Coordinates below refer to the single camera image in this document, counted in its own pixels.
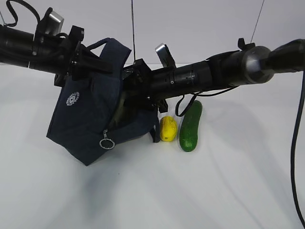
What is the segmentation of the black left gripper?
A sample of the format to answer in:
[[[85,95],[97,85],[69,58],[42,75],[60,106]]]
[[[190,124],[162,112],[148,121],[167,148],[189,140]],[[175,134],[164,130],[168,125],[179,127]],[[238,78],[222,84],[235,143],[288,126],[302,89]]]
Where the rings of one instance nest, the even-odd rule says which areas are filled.
[[[60,43],[63,50],[62,68],[55,74],[54,85],[64,86],[67,78],[72,76],[80,56],[80,68],[90,72],[112,73],[113,67],[92,53],[81,42],[84,39],[84,28],[72,26],[70,33]]]

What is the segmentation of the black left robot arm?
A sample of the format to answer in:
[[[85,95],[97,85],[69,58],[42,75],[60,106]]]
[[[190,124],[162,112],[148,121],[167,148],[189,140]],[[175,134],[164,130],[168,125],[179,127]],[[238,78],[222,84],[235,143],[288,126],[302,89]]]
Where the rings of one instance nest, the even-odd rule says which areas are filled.
[[[54,84],[67,78],[82,80],[90,73],[112,73],[113,66],[82,44],[84,29],[72,26],[69,34],[35,34],[1,26],[0,62],[55,74]]]

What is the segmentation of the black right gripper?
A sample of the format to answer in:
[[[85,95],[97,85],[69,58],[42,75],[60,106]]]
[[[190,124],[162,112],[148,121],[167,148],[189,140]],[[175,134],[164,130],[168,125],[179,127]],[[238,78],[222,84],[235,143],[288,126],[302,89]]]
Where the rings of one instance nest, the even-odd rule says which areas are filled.
[[[168,111],[165,99],[157,99],[151,92],[153,83],[152,70],[143,59],[135,60],[130,66],[123,69],[123,92],[125,94],[124,106],[128,108],[152,111],[159,109],[160,113]]]

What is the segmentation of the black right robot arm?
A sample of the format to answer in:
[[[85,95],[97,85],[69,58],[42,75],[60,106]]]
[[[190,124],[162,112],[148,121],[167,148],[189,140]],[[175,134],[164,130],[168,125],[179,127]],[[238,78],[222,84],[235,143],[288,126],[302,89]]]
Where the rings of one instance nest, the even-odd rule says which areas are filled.
[[[217,54],[182,67],[175,65],[167,45],[156,52],[163,65],[151,70],[143,59],[123,70],[124,106],[167,112],[166,99],[181,95],[263,84],[277,73],[305,69],[305,41],[296,39],[270,50],[238,40],[238,50]]]

